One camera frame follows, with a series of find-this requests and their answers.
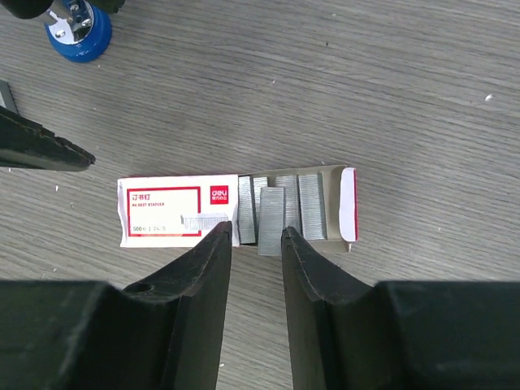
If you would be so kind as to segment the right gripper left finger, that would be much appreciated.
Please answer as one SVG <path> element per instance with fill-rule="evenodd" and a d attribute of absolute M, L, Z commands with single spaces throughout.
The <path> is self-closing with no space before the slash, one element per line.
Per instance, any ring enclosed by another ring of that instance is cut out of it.
<path fill-rule="evenodd" d="M 4 389 L 213 389 L 232 225 L 124 289 L 95 280 L 1 283 Z"/>

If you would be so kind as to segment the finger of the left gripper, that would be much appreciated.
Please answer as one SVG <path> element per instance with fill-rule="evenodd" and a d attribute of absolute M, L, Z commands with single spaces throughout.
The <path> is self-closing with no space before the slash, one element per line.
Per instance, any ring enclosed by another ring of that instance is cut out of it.
<path fill-rule="evenodd" d="M 1 166 L 48 171 L 84 171 L 93 154 L 41 124 L 1 109 Z"/>

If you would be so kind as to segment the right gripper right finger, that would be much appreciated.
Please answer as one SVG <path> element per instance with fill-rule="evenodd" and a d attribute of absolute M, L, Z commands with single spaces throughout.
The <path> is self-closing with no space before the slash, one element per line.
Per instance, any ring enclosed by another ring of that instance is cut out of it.
<path fill-rule="evenodd" d="M 518 283 L 371 286 L 292 227 L 281 249 L 294 388 L 518 388 Z"/>

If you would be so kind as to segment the blue black stapler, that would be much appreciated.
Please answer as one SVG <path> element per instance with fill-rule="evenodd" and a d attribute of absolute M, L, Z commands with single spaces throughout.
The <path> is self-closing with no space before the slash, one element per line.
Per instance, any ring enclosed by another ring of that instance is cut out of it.
<path fill-rule="evenodd" d="M 110 16 L 88 1 L 53 1 L 45 31 L 56 52 L 74 63 L 100 57 L 111 42 Z"/>

